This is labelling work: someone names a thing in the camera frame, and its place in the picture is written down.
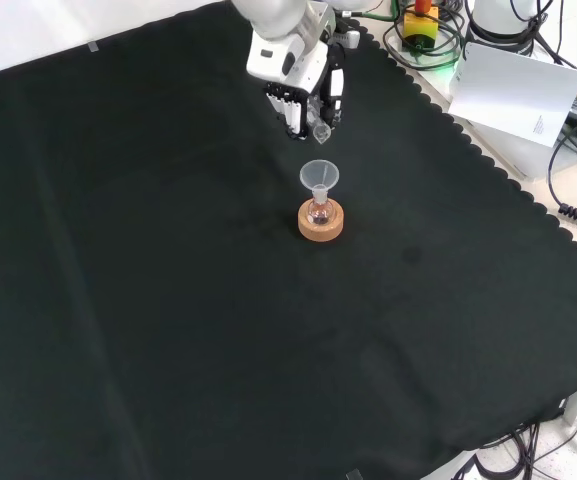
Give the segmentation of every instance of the yellow device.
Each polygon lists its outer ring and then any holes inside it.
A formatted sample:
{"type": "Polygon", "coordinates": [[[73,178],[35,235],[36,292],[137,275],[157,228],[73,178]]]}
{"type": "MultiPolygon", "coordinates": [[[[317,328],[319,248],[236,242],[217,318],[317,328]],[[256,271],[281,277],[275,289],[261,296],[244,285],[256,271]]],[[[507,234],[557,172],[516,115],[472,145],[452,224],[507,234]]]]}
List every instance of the yellow device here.
{"type": "MultiPolygon", "coordinates": [[[[431,7],[427,15],[438,19],[439,8],[431,7]]],[[[439,23],[427,17],[420,17],[408,11],[404,15],[404,30],[402,35],[406,42],[403,46],[414,52],[415,49],[433,48],[437,40],[439,23]]]]}

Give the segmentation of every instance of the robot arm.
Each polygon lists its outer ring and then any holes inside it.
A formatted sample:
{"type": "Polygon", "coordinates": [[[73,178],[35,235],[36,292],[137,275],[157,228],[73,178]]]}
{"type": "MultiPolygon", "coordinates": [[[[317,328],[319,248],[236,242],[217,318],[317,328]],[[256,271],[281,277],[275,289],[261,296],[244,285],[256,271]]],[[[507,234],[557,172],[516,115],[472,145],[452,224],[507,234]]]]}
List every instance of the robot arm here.
{"type": "Polygon", "coordinates": [[[265,93],[292,138],[320,143],[341,120],[342,47],[359,32],[337,31],[334,10],[310,0],[233,0],[253,26],[248,72],[267,81],[265,93]]]}

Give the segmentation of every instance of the black cloth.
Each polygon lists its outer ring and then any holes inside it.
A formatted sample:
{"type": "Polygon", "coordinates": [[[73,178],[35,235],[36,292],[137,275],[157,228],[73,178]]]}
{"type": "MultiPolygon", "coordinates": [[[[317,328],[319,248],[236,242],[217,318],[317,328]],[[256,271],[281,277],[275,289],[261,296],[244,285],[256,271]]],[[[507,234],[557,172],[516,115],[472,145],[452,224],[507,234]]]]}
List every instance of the black cloth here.
{"type": "Polygon", "coordinates": [[[218,4],[0,73],[0,479],[418,479],[577,390],[570,234],[365,34],[289,140],[250,36],[218,4]]]}

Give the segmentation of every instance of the white paper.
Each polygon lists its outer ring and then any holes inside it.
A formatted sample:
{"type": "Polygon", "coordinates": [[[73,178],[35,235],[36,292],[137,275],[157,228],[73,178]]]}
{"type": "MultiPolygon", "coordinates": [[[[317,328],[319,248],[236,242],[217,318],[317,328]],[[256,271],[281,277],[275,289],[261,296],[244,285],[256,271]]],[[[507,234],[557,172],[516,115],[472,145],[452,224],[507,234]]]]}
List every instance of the white paper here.
{"type": "Polygon", "coordinates": [[[577,95],[577,70],[468,43],[448,112],[552,147],[577,95]]]}

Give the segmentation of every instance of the wire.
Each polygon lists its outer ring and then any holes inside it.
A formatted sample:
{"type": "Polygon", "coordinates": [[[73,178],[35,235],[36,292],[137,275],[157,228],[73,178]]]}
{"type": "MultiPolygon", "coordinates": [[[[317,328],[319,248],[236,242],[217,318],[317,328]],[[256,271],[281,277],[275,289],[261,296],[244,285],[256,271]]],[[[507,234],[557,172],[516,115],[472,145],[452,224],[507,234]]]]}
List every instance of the wire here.
{"type": "Polygon", "coordinates": [[[548,45],[548,42],[546,42],[546,40],[544,40],[544,38],[540,35],[537,34],[537,37],[535,38],[535,40],[537,41],[537,43],[539,43],[542,47],[544,47],[544,50],[546,50],[546,52],[552,57],[552,59],[555,61],[555,63],[558,63],[559,65],[565,63],[566,65],[568,65],[571,68],[574,68],[575,70],[577,70],[577,66],[573,65],[572,63],[570,63],[568,60],[566,60],[565,58],[563,58],[561,55],[559,55],[557,52],[555,52],[552,48],[550,48],[550,45],[548,45]]]}
{"type": "MultiPolygon", "coordinates": [[[[399,2],[399,9],[403,10],[414,3],[412,0],[395,0],[399,2]]],[[[438,0],[439,19],[445,22],[451,20],[449,12],[459,13],[464,8],[464,0],[438,0]]]]}
{"type": "MultiPolygon", "coordinates": [[[[442,43],[441,45],[439,45],[437,47],[433,47],[433,48],[419,48],[418,46],[413,45],[410,42],[408,42],[408,40],[406,40],[403,37],[401,31],[398,28],[398,23],[399,23],[399,19],[400,19],[401,15],[398,15],[395,18],[392,26],[384,32],[383,43],[384,43],[384,47],[386,48],[388,53],[390,53],[390,55],[395,60],[397,60],[399,63],[401,63],[405,67],[408,67],[412,70],[428,71],[428,70],[436,70],[438,68],[443,68],[443,67],[454,65],[457,62],[457,60],[459,60],[460,52],[463,49],[463,46],[465,43],[465,39],[464,39],[463,35],[461,34],[461,29],[465,25],[466,19],[459,12],[453,11],[452,9],[447,8],[444,5],[441,5],[441,4],[433,4],[433,5],[438,7],[440,9],[440,12],[441,11],[445,12],[445,14],[450,18],[450,20],[452,21],[454,26],[449,24],[447,21],[442,20],[441,18],[435,18],[435,17],[428,15],[426,13],[414,12],[414,14],[418,17],[428,18],[428,19],[438,23],[439,24],[439,30],[446,31],[446,32],[450,33],[448,40],[446,42],[442,43]],[[409,49],[412,49],[419,56],[443,57],[443,56],[452,54],[452,58],[450,60],[445,61],[445,62],[439,62],[439,63],[435,63],[432,65],[413,65],[406,58],[404,58],[399,52],[397,52],[395,49],[393,49],[390,46],[390,44],[388,42],[388,34],[390,32],[392,32],[393,30],[395,31],[395,33],[397,34],[397,36],[401,40],[402,46],[405,46],[405,47],[408,47],[409,49]],[[452,43],[452,47],[450,49],[441,51],[441,49],[443,47],[447,46],[450,43],[452,43]]],[[[399,12],[402,12],[402,11],[403,12],[413,12],[414,11],[413,9],[414,9],[414,6],[409,5],[409,6],[405,7],[404,9],[401,9],[401,7],[399,7],[398,11],[399,12]]]]}
{"type": "Polygon", "coordinates": [[[464,465],[461,470],[455,473],[455,476],[452,477],[452,480],[465,480],[466,478],[466,466],[464,465]]]}
{"type": "MultiPolygon", "coordinates": [[[[520,426],[520,430],[519,430],[519,435],[521,435],[522,433],[524,433],[525,431],[527,431],[530,428],[530,425],[527,425],[525,427],[521,427],[520,426]]],[[[512,433],[509,433],[507,435],[504,435],[503,437],[501,437],[499,440],[497,440],[496,442],[492,442],[492,443],[487,443],[486,445],[484,445],[483,447],[481,447],[481,450],[488,450],[490,448],[495,448],[498,447],[499,445],[502,445],[504,443],[506,443],[508,440],[512,440],[512,433]]]]}
{"type": "Polygon", "coordinates": [[[557,197],[557,194],[555,193],[555,190],[552,186],[552,166],[554,165],[555,159],[557,158],[557,153],[559,153],[559,150],[561,150],[561,147],[563,146],[563,144],[567,140],[570,140],[571,135],[576,133],[576,132],[577,132],[577,126],[575,128],[573,128],[572,130],[570,130],[569,132],[564,134],[564,138],[562,140],[559,140],[559,143],[557,144],[557,147],[555,148],[555,151],[552,153],[552,157],[550,158],[550,163],[548,164],[548,176],[547,176],[548,189],[550,190],[550,194],[552,195],[552,198],[555,200],[555,202],[557,202],[557,205],[559,205],[560,207],[563,204],[561,203],[561,201],[557,197]]]}
{"type": "Polygon", "coordinates": [[[566,440],[564,443],[562,443],[561,445],[559,445],[558,447],[553,448],[552,450],[548,450],[546,453],[544,453],[543,455],[540,455],[539,457],[537,457],[534,461],[534,463],[537,463],[539,460],[542,460],[544,458],[546,458],[549,455],[552,455],[553,453],[555,453],[557,450],[560,450],[561,448],[563,448],[564,446],[568,445],[570,442],[572,442],[572,440],[577,436],[577,428],[575,429],[574,432],[572,432],[572,435],[568,438],[568,440],[566,440]]]}
{"type": "MultiPolygon", "coordinates": [[[[481,476],[488,480],[511,480],[518,477],[523,471],[523,477],[522,477],[523,480],[531,480],[533,476],[533,471],[535,471],[551,480],[558,480],[557,478],[537,468],[535,464],[538,461],[548,457],[549,455],[552,455],[553,453],[555,453],[556,451],[558,451],[559,449],[563,448],[565,445],[570,443],[577,436],[577,428],[570,436],[570,438],[568,438],[561,445],[537,457],[536,456],[537,445],[539,443],[540,432],[541,432],[541,424],[536,423],[534,425],[530,425],[527,427],[526,426],[521,427],[520,429],[515,430],[514,432],[508,434],[507,437],[509,438],[505,439],[503,442],[501,442],[501,440],[499,441],[501,443],[505,443],[506,441],[512,439],[517,445],[517,450],[519,451],[519,458],[516,460],[517,463],[515,464],[514,467],[512,467],[510,470],[506,470],[505,472],[493,472],[488,470],[481,464],[481,461],[479,460],[477,455],[475,455],[475,465],[477,466],[477,469],[479,470],[481,476]],[[522,434],[526,431],[530,432],[528,436],[528,444],[526,444],[524,439],[522,438],[522,434]]],[[[492,444],[486,445],[483,448],[492,448],[491,445],[492,444]]],[[[508,451],[508,453],[513,458],[513,460],[515,460],[514,456],[510,453],[510,451],[508,451]]]]}
{"type": "Polygon", "coordinates": [[[399,19],[400,13],[401,13],[401,11],[399,9],[399,4],[397,3],[397,0],[392,0],[390,2],[390,16],[377,15],[375,13],[369,13],[369,12],[351,12],[350,16],[351,17],[370,18],[372,20],[379,20],[380,22],[396,22],[399,19]]]}
{"type": "MultiPolygon", "coordinates": [[[[551,4],[552,2],[549,2],[546,5],[546,8],[549,7],[551,4]]],[[[537,38],[537,35],[539,34],[539,28],[543,23],[544,15],[539,14],[539,12],[543,13],[541,6],[539,6],[538,14],[533,18],[524,19],[519,15],[517,15],[517,18],[519,18],[522,21],[525,21],[528,25],[526,26],[526,29],[523,32],[518,33],[516,35],[499,35],[493,32],[489,32],[480,27],[473,17],[472,10],[470,9],[470,4],[468,0],[464,0],[464,9],[466,11],[466,15],[468,16],[469,20],[468,28],[470,29],[470,31],[472,31],[472,33],[476,37],[484,40],[485,42],[470,39],[468,41],[472,41],[473,43],[482,43],[486,46],[492,46],[499,50],[506,50],[514,53],[525,51],[526,53],[532,54],[535,39],[537,38]]]]}
{"type": "Polygon", "coordinates": [[[374,8],[371,8],[370,10],[367,10],[367,11],[364,12],[364,13],[374,12],[375,10],[379,9],[379,7],[381,7],[383,4],[384,4],[384,0],[381,0],[381,2],[379,2],[379,5],[377,5],[377,6],[374,7],[374,8]]]}
{"type": "Polygon", "coordinates": [[[515,14],[515,17],[517,17],[520,21],[528,23],[530,21],[530,18],[522,18],[519,13],[517,12],[517,9],[515,8],[515,2],[513,0],[510,0],[510,7],[512,8],[512,13],[515,14]]]}
{"type": "Polygon", "coordinates": [[[561,50],[561,43],[564,41],[564,0],[559,5],[559,43],[557,44],[557,55],[561,50]]]}

